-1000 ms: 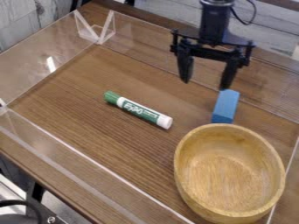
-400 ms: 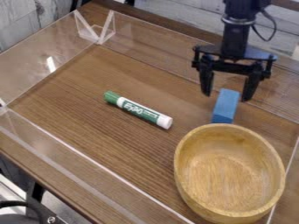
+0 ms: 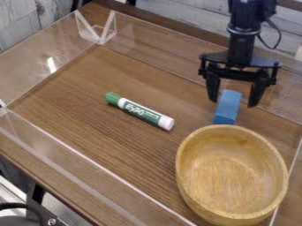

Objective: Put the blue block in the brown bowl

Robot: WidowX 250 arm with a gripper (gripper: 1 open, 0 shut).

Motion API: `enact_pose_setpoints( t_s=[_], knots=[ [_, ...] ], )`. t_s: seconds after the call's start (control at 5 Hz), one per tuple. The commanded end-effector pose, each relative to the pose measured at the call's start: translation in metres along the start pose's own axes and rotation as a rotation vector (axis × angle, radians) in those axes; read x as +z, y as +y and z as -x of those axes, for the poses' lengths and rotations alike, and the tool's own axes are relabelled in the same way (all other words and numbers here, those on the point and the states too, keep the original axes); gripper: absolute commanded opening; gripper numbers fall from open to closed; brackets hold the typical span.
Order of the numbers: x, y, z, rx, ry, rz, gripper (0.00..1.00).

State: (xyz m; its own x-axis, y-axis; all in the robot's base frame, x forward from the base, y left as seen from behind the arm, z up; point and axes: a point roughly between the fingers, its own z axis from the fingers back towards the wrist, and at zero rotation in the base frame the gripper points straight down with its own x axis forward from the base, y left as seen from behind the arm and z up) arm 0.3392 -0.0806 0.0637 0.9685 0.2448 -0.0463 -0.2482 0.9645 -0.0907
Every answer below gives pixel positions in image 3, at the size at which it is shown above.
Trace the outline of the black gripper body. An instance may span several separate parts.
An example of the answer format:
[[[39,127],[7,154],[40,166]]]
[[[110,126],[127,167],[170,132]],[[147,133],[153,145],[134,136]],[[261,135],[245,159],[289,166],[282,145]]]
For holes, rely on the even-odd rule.
[[[232,63],[228,53],[207,53],[199,56],[199,75],[206,80],[209,87],[218,85],[222,79],[260,83],[265,87],[277,84],[277,73],[282,63],[269,57],[253,55],[248,64]]]

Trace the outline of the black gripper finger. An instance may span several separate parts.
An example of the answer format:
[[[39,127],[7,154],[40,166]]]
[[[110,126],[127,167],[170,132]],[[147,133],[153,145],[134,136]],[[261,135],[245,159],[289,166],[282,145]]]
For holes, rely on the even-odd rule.
[[[266,77],[257,78],[257,80],[252,85],[249,102],[248,102],[249,108],[253,108],[258,105],[261,98],[264,96],[264,93],[266,92],[268,85],[269,85],[269,79]]]
[[[218,99],[220,85],[221,85],[221,78],[217,75],[207,75],[206,89],[207,89],[209,99],[213,102],[217,102],[217,99]]]

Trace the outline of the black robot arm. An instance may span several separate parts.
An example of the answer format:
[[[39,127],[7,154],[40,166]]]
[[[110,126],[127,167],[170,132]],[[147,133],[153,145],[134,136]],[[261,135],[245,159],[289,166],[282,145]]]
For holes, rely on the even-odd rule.
[[[206,80],[209,99],[217,102],[221,79],[233,79],[252,83],[248,100],[249,108],[258,105],[266,89],[277,84],[277,73],[282,64],[258,56],[254,52],[256,38],[269,49],[281,43],[282,33],[272,17],[277,14],[277,0],[228,0],[230,34],[228,51],[206,53],[199,56],[198,74]],[[270,47],[261,37],[262,24],[268,24],[278,32],[277,44]]]

